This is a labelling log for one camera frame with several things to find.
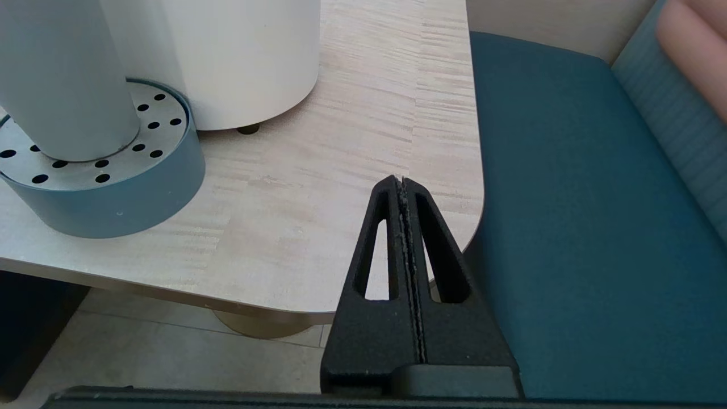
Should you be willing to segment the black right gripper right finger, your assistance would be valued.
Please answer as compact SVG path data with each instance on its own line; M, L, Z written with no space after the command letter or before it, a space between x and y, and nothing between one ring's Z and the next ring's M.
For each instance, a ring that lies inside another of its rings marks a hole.
M420 359L517 368L500 326L432 195L404 181L408 279Z

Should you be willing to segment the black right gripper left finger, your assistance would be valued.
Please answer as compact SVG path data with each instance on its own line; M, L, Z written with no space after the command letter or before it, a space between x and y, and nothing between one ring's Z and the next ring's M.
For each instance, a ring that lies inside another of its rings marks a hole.
M420 362L402 193L395 176L382 179L371 191L320 363L322 393L387 394L398 368ZM386 227L388 298L370 300L366 290L381 222Z

